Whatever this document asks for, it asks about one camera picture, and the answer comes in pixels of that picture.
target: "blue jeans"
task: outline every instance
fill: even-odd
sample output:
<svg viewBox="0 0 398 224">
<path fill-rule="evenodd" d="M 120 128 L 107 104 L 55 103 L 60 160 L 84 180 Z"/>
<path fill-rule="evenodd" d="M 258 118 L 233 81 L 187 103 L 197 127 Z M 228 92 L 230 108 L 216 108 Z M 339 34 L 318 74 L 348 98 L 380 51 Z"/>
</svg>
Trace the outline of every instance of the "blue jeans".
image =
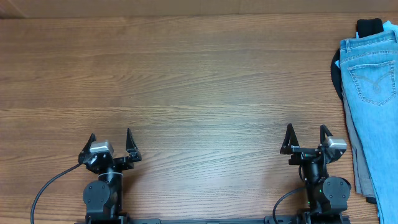
<svg viewBox="0 0 398 224">
<path fill-rule="evenodd" d="M 349 108 L 347 98 L 344 90 L 342 92 L 344 111 L 346 114 L 346 124 L 349 134 L 349 141 L 351 142 L 351 150 L 353 152 L 354 176 L 355 176 L 355 190 L 356 193 L 365 197 L 374 198 L 374 191 L 371 176 L 369 174 L 368 164 L 366 163 L 365 155 L 358 133 L 355 129 L 353 119 L 351 117 L 351 110 Z"/>
<path fill-rule="evenodd" d="M 380 223 L 397 223 L 398 32 L 340 42 L 343 88 L 362 143 Z"/>
</svg>

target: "wooden table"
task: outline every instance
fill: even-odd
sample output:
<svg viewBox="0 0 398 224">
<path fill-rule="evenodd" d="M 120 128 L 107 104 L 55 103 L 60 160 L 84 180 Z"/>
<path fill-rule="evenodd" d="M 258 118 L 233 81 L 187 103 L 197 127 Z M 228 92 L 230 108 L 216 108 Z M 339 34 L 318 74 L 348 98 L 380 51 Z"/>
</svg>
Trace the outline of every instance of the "wooden table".
<svg viewBox="0 0 398 224">
<path fill-rule="evenodd" d="M 286 125 L 316 147 L 319 126 L 348 141 L 330 79 L 357 19 L 398 14 L 268 14 L 0 21 L 0 223 L 29 223 L 50 178 L 77 163 L 91 133 L 125 153 L 132 128 L 142 162 L 125 172 L 134 218 L 259 218 L 302 185 L 279 154 Z M 354 185 L 348 150 L 328 166 Z M 41 223 L 82 221 L 83 167 L 41 196 Z M 305 194 L 283 201 L 294 214 Z M 377 223 L 351 191 L 345 215 Z"/>
</svg>

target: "black cable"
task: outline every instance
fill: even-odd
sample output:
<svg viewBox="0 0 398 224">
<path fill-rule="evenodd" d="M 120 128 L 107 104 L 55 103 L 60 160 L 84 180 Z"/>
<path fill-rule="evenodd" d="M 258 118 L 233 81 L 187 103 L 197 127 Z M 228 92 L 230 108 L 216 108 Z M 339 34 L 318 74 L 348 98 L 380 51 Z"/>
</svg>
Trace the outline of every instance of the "black cable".
<svg viewBox="0 0 398 224">
<path fill-rule="evenodd" d="M 325 178 L 329 177 L 329 174 L 326 171 L 326 152 L 323 150 L 323 166 L 322 166 L 322 173 Z"/>
<path fill-rule="evenodd" d="M 298 167 L 298 174 L 300 176 L 300 179 L 304 182 L 303 175 L 301 174 L 301 168 L 302 168 L 302 166 L 300 164 L 299 167 Z"/>
<path fill-rule="evenodd" d="M 295 194 L 295 193 L 297 193 L 297 192 L 299 192 L 299 191 L 301 191 L 301 190 L 304 190 L 305 188 L 306 188 L 306 187 L 299 187 L 299 188 L 297 188 L 297 189 L 295 189 L 295 190 L 292 190 L 291 192 L 289 192 L 289 193 L 283 195 L 283 196 L 276 202 L 276 204 L 275 204 L 275 206 L 274 206 L 274 209 L 272 210 L 272 217 L 274 218 L 275 224 L 279 224 L 279 222 L 278 222 L 278 220 L 276 219 L 276 216 L 275 216 L 276 207 L 278 206 L 278 204 L 279 204 L 283 199 L 287 198 L 288 196 L 291 196 L 292 194 Z"/>
<path fill-rule="evenodd" d="M 33 204 L 32 204 L 32 210 L 30 211 L 30 224 L 35 224 L 35 221 L 34 221 L 34 218 L 33 218 L 34 213 L 35 213 L 35 207 L 36 207 L 37 201 L 38 201 L 40 195 L 42 195 L 43 191 L 44 191 L 53 181 L 57 180 L 59 177 L 63 176 L 64 174 L 66 174 L 66 173 L 68 173 L 68 172 L 70 172 L 70 171 L 76 169 L 76 168 L 79 167 L 80 165 L 81 165 L 81 164 L 77 164 L 77 165 L 75 165 L 75 166 L 73 166 L 73 167 L 71 167 L 71 168 L 69 168 L 69 169 L 63 171 L 62 173 L 56 175 L 55 177 L 53 177 L 51 180 L 49 180 L 49 181 L 40 189 L 39 193 L 37 194 L 37 196 L 36 196 L 36 198 L 35 198 L 35 200 L 33 201 Z"/>
</svg>

